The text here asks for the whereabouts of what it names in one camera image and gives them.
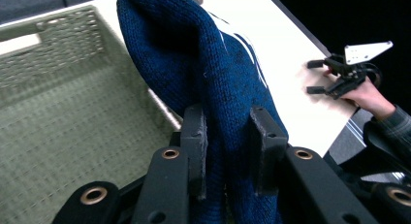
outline white tabletop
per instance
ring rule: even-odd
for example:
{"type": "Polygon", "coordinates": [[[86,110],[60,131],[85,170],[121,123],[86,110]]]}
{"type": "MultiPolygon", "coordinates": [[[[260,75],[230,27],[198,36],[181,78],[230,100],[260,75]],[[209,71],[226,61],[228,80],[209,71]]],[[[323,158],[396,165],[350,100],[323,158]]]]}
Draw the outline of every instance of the white tabletop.
{"type": "MultiPolygon", "coordinates": [[[[123,41],[116,0],[94,0],[42,16],[90,4],[123,41]]],[[[309,85],[331,84],[321,76],[325,69],[310,71],[305,67],[309,60],[325,58],[324,51],[271,0],[204,0],[202,7],[227,20],[252,42],[277,110],[288,129],[289,143],[324,155],[355,110],[342,100],[306,94],[305,88],[309,85]]]]}

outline wicker basket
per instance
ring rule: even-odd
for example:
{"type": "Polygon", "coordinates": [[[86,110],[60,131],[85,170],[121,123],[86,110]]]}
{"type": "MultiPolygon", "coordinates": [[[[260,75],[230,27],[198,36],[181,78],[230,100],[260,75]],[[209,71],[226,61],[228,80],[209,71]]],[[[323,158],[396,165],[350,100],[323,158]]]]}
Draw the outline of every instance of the wicker basket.
{"type": "Polygon", "coordinates": [[[50,223],[80,186],[146,173],[174,127],[89,6],[0,29],[0,223],[50,223]]]}

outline white table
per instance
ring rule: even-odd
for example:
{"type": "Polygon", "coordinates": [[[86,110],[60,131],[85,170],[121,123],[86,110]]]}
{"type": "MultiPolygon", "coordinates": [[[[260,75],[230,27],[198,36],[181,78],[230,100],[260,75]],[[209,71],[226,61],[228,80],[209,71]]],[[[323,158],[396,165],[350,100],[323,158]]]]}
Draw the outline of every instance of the white table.
{"type": "MultiPolygon", "coordinates": [[[[123,41],[116,0],[94,0],[52,13],[90,4],[123,41]]],[[[342,100],[305,92],[309,85],[331,84],[321,76],[325,69],[310,71],[305,67],[309,60],[326,57],[326,50],[314,44],[312,36],[304,34],[306,29],[298,27],[296,20],[282,11],[284,7],[272,0],[204,0],[202,7],[227,20],[252,42],[277,110],[289,131],[289,143],[324,155],[355,110],[342,100]]]]}

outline knitted fabric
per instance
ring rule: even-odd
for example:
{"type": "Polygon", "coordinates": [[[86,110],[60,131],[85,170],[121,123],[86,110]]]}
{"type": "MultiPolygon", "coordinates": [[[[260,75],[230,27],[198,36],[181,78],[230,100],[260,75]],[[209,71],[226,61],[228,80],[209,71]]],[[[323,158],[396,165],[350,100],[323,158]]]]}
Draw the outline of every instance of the knitted fabric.
{"type": "Polygon", "coordinates": [[[287,134],[245,37],[192,0],[117,0],[129,53],[149,87],[176,113],[202,103],[207,125],[206,199],[191,223],[274,223],[276,197],[257,197],[249,172],[249,112],[264,107],[287,134]]]}

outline human hand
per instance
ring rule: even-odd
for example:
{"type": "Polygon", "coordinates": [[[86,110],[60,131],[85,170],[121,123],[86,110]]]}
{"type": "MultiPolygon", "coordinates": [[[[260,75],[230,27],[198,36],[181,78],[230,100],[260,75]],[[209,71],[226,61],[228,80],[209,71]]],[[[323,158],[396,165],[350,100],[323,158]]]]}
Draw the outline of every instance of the human hand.
{"type": "MultiPolygon", "coordinates": [[[[328,70],[324,75],[327,76],[330,73],[331,70],[328,70]]],[[[395,111],[395,106],[380,93],[369,77],[366,77],[365,81],[356,89],[345,93],[341,98],[354,101],[362,109],[371,112],[377,120],[383,120],[395,111]]]]}

